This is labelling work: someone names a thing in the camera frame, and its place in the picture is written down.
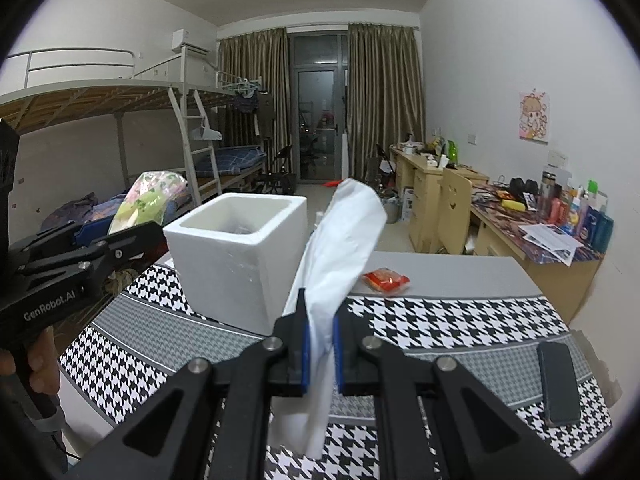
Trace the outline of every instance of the brown curtain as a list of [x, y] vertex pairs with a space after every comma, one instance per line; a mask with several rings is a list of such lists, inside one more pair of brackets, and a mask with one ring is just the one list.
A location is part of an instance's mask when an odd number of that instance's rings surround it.
[[424, 139], [424, 100], [414, 30], [349, 26], [347, 126], [351, 172], [363, 178], [366, 161], [412, 133]]
[[[220, 70], [257, 79], [262, 76], [265, 91], [273, 94], [276, 120], [270, 139], [268, 158], [290, 144], [289, 134], [289, 38], [286, 28], [261, 30], [220, 41]], [[254, 132], [254, 115], [226, 107], [223, 142], [225, 146], [259, 144]]]

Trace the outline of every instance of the cable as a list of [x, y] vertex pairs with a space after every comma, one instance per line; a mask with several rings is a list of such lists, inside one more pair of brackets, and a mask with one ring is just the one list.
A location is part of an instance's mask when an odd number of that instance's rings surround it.
[[53, 442], [56, 443], [56, 447], [62, 451], [63, 453], [66, 453], [68, 456], [70, 456], [71, 458], [75, 458], [76, 460], [80, 460], [79, 456], [74, 455], [73, 453], [69, 453], [65, 448], [63, 448], [62, 446], [60, 446], [60, 443], [56, 440], [56, 436], [53, 434], [51, 435], [51, 438], [53, 439]]

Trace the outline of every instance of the cartoon girl drawing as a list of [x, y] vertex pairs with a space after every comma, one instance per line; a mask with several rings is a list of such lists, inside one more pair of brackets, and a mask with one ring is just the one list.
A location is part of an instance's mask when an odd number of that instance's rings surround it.
[[546, 104], [545, 94], [524, 96], [520, 102], [520, 138], [546, 141]]

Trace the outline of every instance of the houndstooth tablecloth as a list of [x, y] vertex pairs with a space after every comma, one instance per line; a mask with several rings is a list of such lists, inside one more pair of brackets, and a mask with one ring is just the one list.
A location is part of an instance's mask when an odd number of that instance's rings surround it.
[[[408, 354], [427, 360], [443, 353], [455, 356], [563, 457], [575, 457], [611, 426], [584, 356], [544, 297], [350, 296], [346, 301], [377, 336]], [[228, 359], [260, 338], [194, 313], [175, 271], [155, 265], [75, 339], [60, 364], [76, 389], [116, 425], [194, 355], [213, 362]], [[570, 348], [580, 392], [579, 424], [548, 428], [544, 422], [536, 354], [541, 340], [557, 340]], [[379, 478], [372, 399], [335, 392], [322, 459], [268, 449], [265, 477]]]

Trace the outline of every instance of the bed ladder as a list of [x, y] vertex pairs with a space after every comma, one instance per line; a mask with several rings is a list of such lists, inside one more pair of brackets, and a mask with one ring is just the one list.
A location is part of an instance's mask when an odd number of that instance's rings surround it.
[[[178, 124], [180, 126], [180, 135], [182, 136], [182, 152], [184, 153], [184, 169], [187, 174], [187, 182], [189, 183], [191, 197], [193, 199], [194, 205], [198, 207], [202, 205], [203, 193], [212, 186], [216, 186], [217, 194], [222, 195], [222, 183], [220, 182], [220, 174], [218, 173], [218, 165], [216, 163], [216, 150], [213, 147], [213, 140], [206, 141], [206, 148], [202, 148], [200, 150], [192, 150], [189, 138], [188, 120], [200, 119], [200, 124], [205, 128], [210, 129], [209, 118], [207, 117], [207, 113], [204, 109], [202, 99], [200, 98], [200, 94], [198, 94], [197, 89], [193, 90], [193, 98], [196, 101], [196, 105], [199, 111], [199, 115], [197, 116], [190, 116], [188, 114], [187, 95], [184, 89], [180, 96], [180, 105], [178, 105], [178, 100], [175, 97], [173, 88], [169, 87], [167, 89], [167, 93], [169, 94], [169, 101], [171, 101], [171, 105], [174, 109], [175, 116], [178, 119]], [[193, 163], [193, 155], [205, 152], [209, 152], [211, 169], [213, 172], [213, 180], [203, 184], [202, 186], [199, 186], [195, 166]]]

